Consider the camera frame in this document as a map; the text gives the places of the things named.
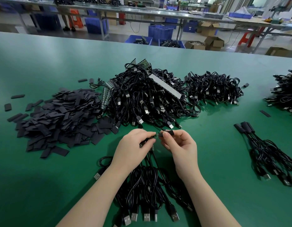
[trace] forearm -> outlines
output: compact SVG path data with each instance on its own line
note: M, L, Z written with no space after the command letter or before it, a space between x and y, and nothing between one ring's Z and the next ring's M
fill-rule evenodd
M184 179L202 227L241 227L227 210L198 168Z
M114 196L126 177L119 169L107 168L57 227L102 227Z

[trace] metal table frame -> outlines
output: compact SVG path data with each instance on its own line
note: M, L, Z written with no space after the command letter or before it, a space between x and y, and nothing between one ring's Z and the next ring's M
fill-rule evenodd
M18 4L28 4L28 5L39 5L39 6L47 6L47 7L56 7L56 5L53 3L52 0L42 0L39 2L33 2L33 1L29 1L29 0L0 0L0 2L5 2L5 3L18 3ZM65 15L73 15L73 16L77 16L77 17L95 17L95 18L99 18L100 20L100 26L101 26L101 34L102 34L102 40L105 40L105 38L107 38L109 36L109 31L107 31L107 34L104 34L103 31L103 25L102 22L104 19L112 19L112 20L116 20L116 21L136 21L136 22L143 22L143 23L155 23L155 24L170 24L170 25L177 25L179 26L178 32L177 32L177 40L181 40L182 38L182 33L183 33L183 28L186 25L186 23L188 22L188 20L198 20L198 21L209 21L209 22L213 22L213 23L229 23L229 24L235 24L237 25L241 25L241 26L247 26L253 29L253 31L249 31L249 30L237 30L235 28L233 29L233 31L235 32L251 32L250 38L248 39L248 42L245 44L244 48L242 51L245 50L245 48L247 47L247 44L249 43L251 37L254 34L260 34L262 36L262 38L260 39L260 41L258 42L257 46L255 47L255 49L252 51L252 53L255 53L256 50L258 49L258 47L260 46L260 44L262 43L263 39L265 38L265 36L267 34L272 34L272 35L285 35L285 36L291 36L292 34L279 34L279 33L272 33L272 31L274 29L283 29L286 28L287 26L284 25L278 25L278 24L264 24L264 23L251 23L251 22L241 22L241 21L234 21L231 20L227 17L224 17L223 19L213 19L213 18L204 18L200 15L192 15L189 14L187 11L172 11L172 10L164 10L164 9L150 9L150 8L139 8L139 7L128 7L128 6L119 6L119 7L113 7L113 6L109 6L109 5L94 5L94 4L85 4L85 3L75 3L74 5L60 5L59 7L62 8L75 8L75 9L82 9L82 10L93 10L97 12L97 16L90 16L90 15L76 15L76 14L72 14L72 13L68 13ZM30 13L32 13L32 16L34 18L34 21L36 22L37 25L37 30L40 29L35 15L34 13L42 13L41 11L30 11ZM134 19L120 19L120 18L115 18L115 17L108 17L107 16L107 12L115 12L115 13L125 13L125 14L135 14L135 15L152 15L155 17L169 17L169 18L177 18L180 20L179 23L166 23L166 22L155 22L155 21L146 21L146 20L134 20ZM28 33L27 27L23 21L23 18L21 16L21 13L19 13L19 17L20 17L20 21L22 26L24 27L25 31ZM268 29L263 32L263 33L259 33L259 29L261 27L268 27Z

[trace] hand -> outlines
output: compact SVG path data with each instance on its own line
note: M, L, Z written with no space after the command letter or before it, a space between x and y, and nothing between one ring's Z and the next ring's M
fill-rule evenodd
M161 144L171 151L176 172L185 182L190 176L199 173L197 165L197 145L191 136L184 130L173 130L174 136L161 131Z
M142 162L156 140L149 139L142 148L140 143L155 134L143 129L134 129L126 134L119 142L110 166L129 175Z

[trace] person's right hand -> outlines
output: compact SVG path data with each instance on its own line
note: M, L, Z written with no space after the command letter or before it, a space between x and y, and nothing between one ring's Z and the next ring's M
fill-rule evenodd
M184 130L173 130L174 136L161 131L161 144L171 151L176 172L185 181L191 175L199 173L197 165L197 145L191 136Z

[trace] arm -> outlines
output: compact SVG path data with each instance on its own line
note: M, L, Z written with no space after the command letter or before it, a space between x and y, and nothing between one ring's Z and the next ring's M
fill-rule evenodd
M201 226L241 227L202 177L195 141L184 130L173 132L174 136L164 132L161 143L172 153L176 172L187 188Z
M134 129L125 135L118 144L110 166L57 227L103 226L114 196L129 173L142 162L155 139L149 139L142 148L140 143L153 135L155 132L142 129Z

